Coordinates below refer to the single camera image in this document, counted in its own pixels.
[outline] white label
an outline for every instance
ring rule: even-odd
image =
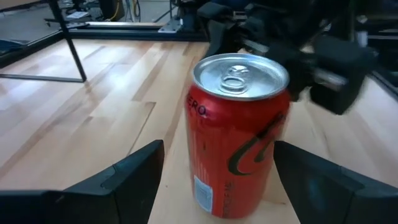
[[[203,183],[197,176],[195,179],[195,198],[199,205],[206,211],[210,212],[213,209],[213,189]]]

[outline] wooden table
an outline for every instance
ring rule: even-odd
[[[191,195],[183,101],[208,44],[74,40],[86,84],[0,79],[0,189],[65,189],[154,139],[163,139],[162,181],[149,223],[298,223],[272,171],[257,211],[220,220]],[[0,70],[78,77],[65,42]],[[367,79],[352,109],[335,116],[292,103],[283,139],[398,187],[398,104]]]

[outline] wire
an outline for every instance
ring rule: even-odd
[[[167,16],[167,14],[169,13],[170,10],[168,10],[167,12],[163,13],[160,17],[158,17],[157,19],[155,19],[153,22],[159,22],[161,19],[163,19],[163,17]]]
[[[127,11],[126,11],[126,16],[124,18],[124,21],[127,22],[129,15],[130,15],[130,20],[132,21],[130,0],[126,0],[126,7],[127,7]]]
[[[141,7],[139,5],[139,0],[132,0],[133,1],[133,12],[134,17],[138,17],[138,21],[141,22]]]
[[[112,16],[112,18],[110,18],[109,20],[112,21],[118,14],[119,12],[119,6],[120,6],[120,0],[118,0],[118,6],[116,6],[116,10],[114,12],[114,15]]]
[[[169,0],[170,19],[173,18],[172,0]]]

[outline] can rim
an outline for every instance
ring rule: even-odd
[[[260,60],[262,62],[264,62],[264,64],[266,65],[270,65],[270,68],[279,72],[281,75],[281,78],[283,79],[284,83],[283,85],[281,85],[280,87],[276,88],[273,91],[268,92],[267,94],[263,94],[263,95],[259,95],[259,96],[254,96],[254,97],[238,97],[238,96],[226,96],[226,95],[222,95],[219,93],[215,93],[211,90],[206,89],[197,79],[195,76],[195,72],[197,72],[198,68],[200,68],[201,66],[203,66],[203,64],[206,63],[210,63],[210,62],[214,62],[218,60],[222,60],[222,58],[224,57],[246,57],[248,58],[248,60],[250,58],[254,59],[254,60]],[[285,67],[283,67],[281,64],[279,64],[276,61],[273,61],[269,58],[266,57],[262,57],[262,56],[258,56],[258,55],[253,55],[253,54],[245,54],[245,53],[227,53],[227,54],[218,54],[218,55],[212,55],[210,57],[207,58],[203,58],[202,60],[200,60],[195,67],[192,69],[191,74],[193,76],[193,82],[194,84],[199,87],[201,90],[205,91],[206,93],[209,93],[210,95],[213,96],[217,96],[218,98],[222,98],[222,99],[226,99],[226,100],[234,100],[234,101],[256,101],[256,100],[263,100],[266,98],[271,98],[273,96],[278,95],[280,92],[284,91],[287,88],[287,85],[289,84],[289,73],[286,70]]]

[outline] aluminum can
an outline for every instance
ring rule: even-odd
[[[192,190],[205,211],[242,218],[259,205],[289,111],[289,75],[251,54],[201,60],[185,101]]]

